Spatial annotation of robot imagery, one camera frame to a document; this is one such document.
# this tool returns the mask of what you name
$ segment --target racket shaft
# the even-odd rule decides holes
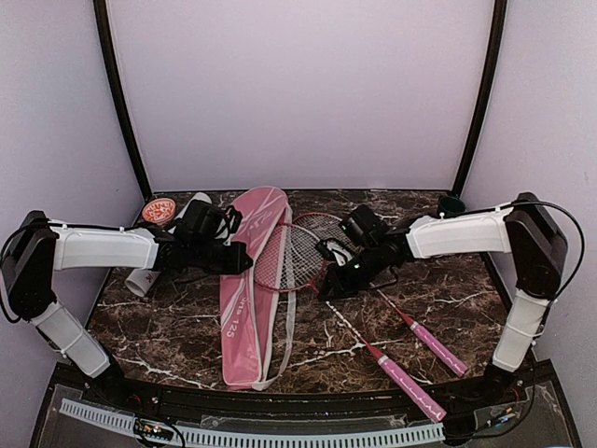
[[[423,413],[436,423],[439,423],[446,416],[446,411],[439,406],[427,393],[422,390],[410,376],[400,369],[389,357],[383,356],[378,359],[378,364],[383,371],[400,386],[400,388],[412,399]]]
[[[410,329],[459,377],[462,377],[468,371],[468,366],[438,341],[423,325],[414,322]]]

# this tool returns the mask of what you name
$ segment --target marble tabletop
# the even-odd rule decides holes
[[[343,216],[361,203],[388,222],[435,211],[439,191],[291,190],[294,216],[326,212]],[[226,206],[239,191],[208,193]],[[192,193],[168,194],[180,209]],[[89,324],[126,375],[162,385],[226,390],[221,373],[219,279],[199,270],[164,273],[147,296],[125,286],[130,270],[115,269]],[[407,263],[396,285],[384,293],[424,324],[466,363],[465,378],[480,376],[491,359],[507,312],[479,255]],[[347,393],[396,388],[368,350],[310,289],[297,294],[292,356],[271,393]],[[364,336],[423,385],[458,378],[401,322],[377,291],[336,301],[338,310]],[[285,296],[280,298],[271,373],[285,344]]]

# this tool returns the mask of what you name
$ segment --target racket bag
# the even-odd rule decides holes
[[[251,189],[232,203],[243,214],[241,225],[232,241],[246,243],[247,254],[257,261],[276,224],[291,222],[292,212],[283,191],[271,187]],[[279,252],[279,271],[284,261],[284,243]],[[222,340],[222,376],[233,389],[253,387],[263,390],[271,363],[273,324],[279,293],[256,287],[255,266],[241,275],[220,277],[220,325]],[[284,370],[292,347],[296,298],[287,307],[286,352],[280,372]]]

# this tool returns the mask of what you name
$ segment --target red round lid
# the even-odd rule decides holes
[[[156,199],[146,205],[141,216],[145,221],[163,225],[172,220],[176,203],[169,198]]]

